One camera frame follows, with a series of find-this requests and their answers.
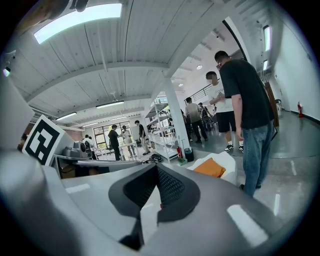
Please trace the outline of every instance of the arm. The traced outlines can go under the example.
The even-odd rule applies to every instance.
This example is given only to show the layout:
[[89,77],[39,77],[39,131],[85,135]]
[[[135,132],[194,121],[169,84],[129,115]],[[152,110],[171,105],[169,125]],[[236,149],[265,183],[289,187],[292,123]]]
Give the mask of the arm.
[[232,95],[232,107],[234,111],[234,119],[235,119],[235,130],[236,135],[243,139],[241,134],[241,120],[242,120],[242,98],[240,94]]

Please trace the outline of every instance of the metal shelving unit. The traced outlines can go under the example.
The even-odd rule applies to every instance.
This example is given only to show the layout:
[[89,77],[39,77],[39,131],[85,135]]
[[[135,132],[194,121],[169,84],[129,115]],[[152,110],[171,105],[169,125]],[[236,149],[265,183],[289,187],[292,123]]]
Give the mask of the metal shelving unit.
[[148,137],[149,141],[154,143],[155,146],[155,151],[168,159],[168,162],[170,163],[170,160],[178,157],[178,153],[176,150],[176,137],[175,134],[173,133],[172,137],[166,137],[164,136],[164,133],[169,130],[168,127],[164,127],[162,125],[162,121],[166,120],[171,117],[170,114],[166,113],[164,109],[168,106],[168,102],[163,101],[160,103],[157,103],[154,101],[151,104],[151,109],[149,112],[145,115],[145,119],[153,118],[155,117],[152,121],[147,123],[147,126],[150,125],[155,125],[158,123],[160,130],[155,131],[154,133],[149,132]]

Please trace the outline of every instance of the black t-shirt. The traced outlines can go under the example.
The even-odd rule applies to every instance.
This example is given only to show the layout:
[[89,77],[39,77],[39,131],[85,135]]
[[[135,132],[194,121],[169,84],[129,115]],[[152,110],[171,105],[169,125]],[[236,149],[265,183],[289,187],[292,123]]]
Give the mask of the black t-shirt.
[[265,85],[250,63],[241,59],[228,61],[221,67],[220,76],[226,98],[241,95],[242,128],[261,127],[275,118]]
[[113,148],[119,147],[118,136],[119,135],[115,130],[111,130],[108,134],[108,137],[110,139],[110,144]]

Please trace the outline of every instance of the sneaker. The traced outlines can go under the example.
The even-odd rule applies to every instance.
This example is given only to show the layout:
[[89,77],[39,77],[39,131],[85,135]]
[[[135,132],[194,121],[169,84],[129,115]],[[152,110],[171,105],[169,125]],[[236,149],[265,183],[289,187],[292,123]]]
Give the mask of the sneaker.
[[228,146],[226,146],[226,148],[224,149],[225,152],[229,152],[230,150],[232,150],[234,148],[234,145],[230,145],[228,144]]

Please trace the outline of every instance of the black shorts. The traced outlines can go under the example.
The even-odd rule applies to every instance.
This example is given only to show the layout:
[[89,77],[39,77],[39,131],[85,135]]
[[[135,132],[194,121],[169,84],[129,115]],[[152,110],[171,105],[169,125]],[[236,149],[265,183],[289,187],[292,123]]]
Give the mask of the black shorts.
[[230,125],[233,132],[236,131],[235,113],[233,111],[216,113],[219,133],[230,131]]

